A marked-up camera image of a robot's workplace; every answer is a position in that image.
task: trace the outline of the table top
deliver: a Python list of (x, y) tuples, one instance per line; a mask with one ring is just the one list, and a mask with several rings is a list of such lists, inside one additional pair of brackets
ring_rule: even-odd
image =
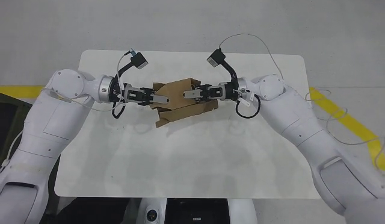
[[(124, 51), (87, 50), (79, 70), (116, 74)], [(213, 68), (208, 52), (142, 52), (149, 65), (129, 69), (122, 80), (134, 87), (192, 77), (202, 84), (230, 80)], [(304, 60), (274, 55), (285, 82), (309, 91)], [(226, 54), (238, 77), (277, 73), (269, 55)], [(123, 59), (122, 65), (129, 58)], [(167, 198), (319, 198), (306, 159), (258, 115), (242, 119), (235, 103), (155, 128), (156, 110), (127, 104), (119, 119), (90, 111), (80, 133), (63, 151), (55, 184), (59, 196)], [(109, 109), (108, 104), (94, 108)], [(241, 107), (245, 114), (255, 109)]]

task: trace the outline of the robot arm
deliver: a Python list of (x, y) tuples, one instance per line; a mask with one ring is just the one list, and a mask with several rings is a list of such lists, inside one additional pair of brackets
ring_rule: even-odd
[[(124, 87), (124, 102), (149, 105), (168, 101), (154, 95), (152, 89)], [(69, 69), (54, 73), (25, 119), (19, 147), (0, 173), (0, 223), (40, 221), (48, 202), (49, 175), (58, 157), (82, 128), (94, 102), (116, 103), (120, 92), (116, 77), (95, 79)], [(82, 105), (68, 100), (76, 98), (85, 100)]]
[[(232, 81), (218, 86), (194, 86), (184, 93), (197, 102), (211, 99), (252, 101), (262, 117), (280, 135), (304, 155), (312, 171), (314, 185), (336, 213), (348, 224), (383, 223), (385, 220), (385, 189), (378, 173), (346, 153), (336, 140), (319, 124), (310, 104), (277, 75), (251, 81), (236, 78), (235, 71), (217, 49), (208, 58), (216, 67), (229, 71)], [(253, 101), (254, 94), (259, 103)]]

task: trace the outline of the cable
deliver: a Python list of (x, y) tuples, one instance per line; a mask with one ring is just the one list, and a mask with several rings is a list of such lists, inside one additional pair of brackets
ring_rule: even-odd
[(61, 93), (58, 93), (58, 92), (56, 92), (56, 91), (54, 91), (54, 90), (52, 90), (52, 89), (43, 88), (42, 91), (43, 91), (43, 90), (48, 90), (48, 91), (50, 91), (50, 92), (52, 92), (52, 93), (55, 93), (57, 96), (59, 96), (59, 97), (61, 97), (61, 98), (63, 98), (63, 99), (66, 99), (66, 100), (68, 100), (68, 101), (74, 102), (74, 103), (76, 103), (76, 104), (80, 104), (80, 105), (82, 105), (83, 107), (89, 108), (89, 109), (91, 109), (91, 110), (99, 111), (99, 112), (108, 112), (108, 111), (114, 110), (114, 109), (116, 109), (116, 108), (122, 103), (122, 102), (118, 102), (118, 104), (117, 104), (115, 107), (110, 108), (109, 110), (98, 110), (97, 108), (89, 107), (89, 106), (87, 106), (87, 105), (85, 105), (85, 104), (83, 104), (83, 103), (81, 103), (81, 102), (78, 102), (78, 101), (75, 101), (75, 100), (73, 100), (73, 99), (71, 99), (71, 98), (65, 97), (65, 96), (62, 95)]
[[(281, 75), (281, 78), (284, 79), (284, 78), (283, 78), (282, 71), (280, 70), (280, 68), (278, 67), (278, 64), (276, 63), (276, 61), (275, 61), (275, 59), (274, 59), (274, 57), (273, 57), (273, 56), (271, 55), (271, 53), (270, 53), (269, 47), (267, 47), (266, 43), (265, 43), (260, 37), (254, 35), (254, 34), (249, 34), (249, 33), (238, 33), (238, 34), (234, 34), (234, 35), (228, 36), (228, 37), (226, 37), (226, 38), (219, 44), (219, 49), (221, 50), (222, 44), (223, 44), (227, 39), (230, 39), (230, 38), (235, 37), (235, 36), (241, 36), (241, 35), (248, 35), (248, 36), (256, 37), (257, 39), (259, 39), (259, 40), (265, 45), (265, 47), (266, 47), (266, 49), (267, 49), (267, 51), (268, 51), (268, 53), (269, 53), (269, 55), (270, 55), (272, 61), (274, 62), (276, 68), (278, 69), (278, 71), (279, 71), (279, 73), (280, 73), (280, 75)], [(306, 100), (306, 101), (311, 101), (311, 102), (319, 101), (319, 100), (325, 99), (327, 96), (331, 95), (331, 91), (330, 91), (330, 90), (327, 90), (327, 89), (320, 89), (320, 90), (318, 90), (318, 91), (326, 91), (326, 92), (328, 92), (328, 95), (325, 96), (325, 97), (323, 97), (323, 98), (321, 98), (321, 99), (308, 99), (307, 97), (310, 95), (310, 93), (311, 93), (312, 91), (308, 92), (308, 93), (305, 95), (305, 100)], [(251, 119), (251, 118), (255, 117), (255, 116), (259, 113), (259, 109), (260, 109), (260, 99), (259, 99), (259, 97), (258, 97), (257, 95), (255, 95), (255, 97), (257, 97), (257, 100), (258, 100), (258, 109), (257, 109), (257, 112), (256, 112), (254, 115), (252, 115), (252, 116), (243, 116), (243, 115), (241, 115), (241, 114), (239, 113), (239, 111), (238, 111), (238, 106), (239, 106), (240, 101), (237, 101), (237, 103), (236, 103), (236, 107), (235, 107), (236, 113), (237, 113), (239, 116), (241, 116), (241, 117), (243, 117), (243, 118), (245, 118), (245, 119)], [(338, 111), (340, 111), (340, 110), (345, 110), (344, 114), (341, 115), (341, 116), (339, 116), (338, 118), (334, 118), (334, 119), (333, 119), (333, 118), (332, 118), (333, 115), (334, 115), (335, 113), (337, 113)], [(384, 151), (384, 149), (385, 149), (385, 136), (379, 136), (379, 137), (377, 137), (377, 138), (373, 138), (373, 139), (367, 140), (367, 141), (365, 141), (365, 142), (359, 142), (359, 143), (347, 143), (347, 142), (343, 142), (342, 140), (339, 140), (336, 136), (334, 136), (334, 134), (332, 134), (332, 133), (330, 132), (330, 130), (329, 130), (329, 128), (328, 128), (329, 122), (330, 122), (330, 121), (333, 121), (333, 120), (341, 119), (341, 118), (345, 117), (347, 114), (348, 114), (348, 109), (347, 109), (347, 108), (339, 108), (337, 111), (335, 111), (334, 113), (330, 114), (328, 119), (321, 119), (321, 118), (318, 118), (318, 117), (317, 117), (317, 119), (326, 121), (326, 131), (327, 131), (327, 132), (328, 132), (328, 133), (329, 133), (329, 134), (330, 134), (330, 135), (331, 135), (337, 142), (339, 142), (339, 143), (341, 143), (341, 144), (343, 144), (343, 145), (363, 145), (363, 144), (372, 142), (372, 141), (374, 141), (374, 140), (381, 140), (381, 139), (383, 139), (383, 144), (382, 144), (382, 146), (381, 146), (381, 150), (379, 151), (379, 153), (378, 153), (378, 154), (376, 155), (376, 157), (374, 158), (374, 164), (375, 164), (375, 167), (377, 168), (377, 170), (380, 170), (380, 168), (378, 167), (377, 162), (378, 162), (378, 158), (380, 157), (381, 153), (383, 153), (383, 151)]]
[[(330, 93), (329, 95), (331, 95), (331, 91), (326, 90), (326, 89), (319, 89), (318, 91), (326, 91), (326, 92)], [(306, 101), (317, 101), (317, 100), (326, 99), (326, 97), (323, 97), (321, 99), (307, 99), (307, 96), (310, 94), (310, 92), (308, 92), (305, 95), (305, 100)], [(340, 112), (341, 110), (344, 110), (344, 113), (341, 116), (339, 116), (337, 118), (333, 117), (336, 113)], [(348, 142), (343, 142), (342, 140), (338, 139), (333, 133), (330, 132), (330, 130), (329, 130), (329, 123), (330, 123), (330, 121), (339, 120), (339, 119), (345, 117), (347, 114), (348, 114), (348, 109), (347, 108), (339, 108), (335, 112), (329, 114), (329, 117), (327, 119), (322, 119), (322, 118), (318, 118), (318, 117), (317, 117), (317, 119), (326, 121), (326, 127), (325, 127), (326, 131), (332, 136), (333, 139), (335, 139), (337, 142), (339, 142), (339, 143), (341, 143), (343, 145), (353, 145), (353, 146), (354, 145), (363, 145), (363, 144), (367, 144), (369, 142), (372, 142), (374, 140), (380, 140), (380, 143), (381, 143), (381, 139), (382, 139), (383, 143), (381, 144), (381, 150), (378, 152), (378, 154), (374, 158), (374, 165), (375, 165), (377, 170), (380, 170), (380, 168), (378, 166), (378, 158), (380, 157), (381, 153), (383, 153), (383, 151), (385, 149), (385, 136), (378, 136), (376, 138), (373, 138), (371, 140), (367, 140), (367, 141), (364, 141), (364, 142), (348, 143)]]
[(241, 101), (237, 101), (236, 102), (236, 105), (235, 105), (235, 112), (237, 113), (237, 115), (241, 116), (242, 118), (244, 119), (252, 119), (254, 118), (255, 116), (257, 116), (257, 114), (259, 114), (259, 110), (260, 110), (260, 98), (258, 97), (258, 95), (254, 94), (255, 98), (258, 100), (258, 108), (257, 108), (257, 111), (251, 115), (251, 116), (244, 116), (242, 115), (239, 111), (238, 111), (238, 106), (239, 106), (239, 103)]
[(1, 169), (0, 169), (0, 173), (5, 169), (5, 167), (10, 163), (10, 157), (11, 157), (11, 151), (12, 151), (12, 148), (14, 146), (14, 144), (16, 143), (16, 140), (20, 137), (20, 135), (23, 133), (23, 131), (21, 130), (20, 133), (17, 134), (17, 136), (13, 139), (12, 141), (12, 144), (10, 146), (10, 149), (8, 150), (8, 154), (7, 154), (7, 157), (6, 159), (1, 163)]
[(99, 111), (99, 112), (113, 111), (113, 110), (115, 110), (115, 109), (116, 109), (119, 105), (121, 105), (121, 104), (123, 104), (123, 107), (125, 107), (125, 102), (124, 102), (124, 99), (123, 99), (123, 89), (124, 89), (124, 86), (123, 86), (123, 84), (122, 84), (122, 81), (121, 81), (121, 79), (120, 79), (120, 76), (122, 75), (123, 72), (125, 72), (127, 69), (129, 69), (130, 67), (132, 67), (133, 64), (127, 64), (125, 67), (123, 67), (123, 68), (122, 68), (122, 69), (123, 69), (122, 73), (119, 73), (119, 65), (120, 65), (120, 62), (122, 61), (122, 59), (123, 59), (125, 56), (127, 56), (128, 54), (130, 54), (130, 53), (131, 53), (131, 51), (126, 52), (125, 54), (123, 54), (123, 55), (120, 57), (120, 59), (119, 59), (119, 61), (118, 61), (117, 71), (116, 71), (116, 78), (117, 78), (117, 81), (118, 81), (118, 84), (119, 84), (119, 89), (120, 89), (120, 94), (117, 95), (117, 96), (119, 97), (119, 101), (118, 101), (117, 104), (114, 103), (114, 104), (113, 104), (113, 107), (110, 108), (109, 110), (98, 110), (97, 108), (89, 107), (89, 106), (87, 106), (87, 105), (85, 105), (85, 104), (83, 104), (83, 103), (81, 103), (81, 102), (78, 102), (78, 101), (75, 101), (75, 100), (73, 100), (73, 99), (71, 99), (71, 98), (68, 98), (68, 97), (64, 96), (63, 94), (58, 93), (58, 92), (56, 92), (56, 91), (54, 91), (54, 90), (52, 90), (52, 89), (43, 88), (42, 90), (48, 90), (48, 91), (50, 91), (50, 92), (52, 92), (52, 93), (55, 93), (56, 95), (58, 95), (59, 97), (61, 97), (61, 98), (63, 98), (63, 99), (66, 99), (66, 100), (68, 100), (68, 101), (70, 101), (70, 102), (74, 102), (74, 103), (76, 103), (76, 104), (80, 104), (80, 105), (82, 105), (83, 107), (89, 108), (89, 109), (91, 109), (91, 110)]
[(226, 37), (226, 38), (219, 44), (219, 49), (221, 49), (222, 44), (223, 44), (227, 39), (230, 39), (230, 38), (235, 37), (235, 36), (240, 36), (240, 35), (253, 36), (253, 37), (256, 37), (257, 39), (259, 39), (259, 40), (263, 43), (263, 45), (265, 45), (265, 47), (266, 47), (266, 49), (267, 49), (267, 51), (268, 51), (268, 53), (269, 53), (269, 55), (270, 55), (270, 58), (272, 59), (272, 61), (273, 61), (273, 63), (275, 64), (276, 68), (278, 69), (279, 74), (281, 75), (281, 78), (284, 79), (284, 78), (283, 78), (283, 74), (282, 74), (281, 69), (278, 67), (278, 64), (276, 63), (276, 61), (275, 61), (273, 55), (271, 55), (271, 53), (270, 53), (269, 47), (267, 47), (266, 43), (265, 43), (260, 37), (258, 37), (257, 35), (250, 34), (250, 33), (238, 33), (238, 34), (231, 35), (231, 36), (229, 36), (229, 37)]

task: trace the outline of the open cardboard box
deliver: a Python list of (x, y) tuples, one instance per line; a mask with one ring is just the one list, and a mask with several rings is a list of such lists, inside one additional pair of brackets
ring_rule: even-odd
[(184, 119), (190, 116), (202, 114), (218, 108), (218, 101), (210, 101), (197, 104), (194, 99), (185, 99), (183, 92), (192, 90), (193, 84), (200, 84), (200, 81), (187, 78), (170, 82), (167, 84), (154, 82), (152, 87), (156, 95), (168, 97), (167, 104), (152, 104), (151, 108), (156, 109), (159, 115), (159, 121), (155, 126), (159, 128), (179, 119)]

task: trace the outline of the yellow tape line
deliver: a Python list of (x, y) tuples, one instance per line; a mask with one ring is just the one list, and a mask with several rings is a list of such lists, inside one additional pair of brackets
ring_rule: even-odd
[(44, 86), (0, 86), (0, 93), (13, 98), (37, 98)]
[[(333, 115), (333, 117), (336, 119), (341, 117), (345, 112), (344, 110), (341, 110), (340, 107), (338, 107), (331, 100), (327, 99), (322, 93), (320, 93), (313, 87), (310, 88), (310, 97), (312, 99), (318, 99), (318, 100), (315, 100), (314, 103), (316, 103), (328, 114)], [(348, 130), (353, 132), (357, 137), (359, 137), (363, 142), (377, 138), (377, 135), (375, 135), (370, 129), (365, 127), (363, 124), (358, 122), (350, 114), (347, 114), (344, 117), (341, 117), (340, 119), (338, 119), (338, 121), (343, 126), (345, 126)], [(373, 140), (371, 142), (368, 142), (367, 145), (369, 148), (369, 154), (372, 158), (373, 165), (375, 165), (374, 163), (375, 157), (381, 151), (381, 141)], [(381, 170), (385, 170), (385, 155), (383, 153), (378, 157), (377, 166)]]

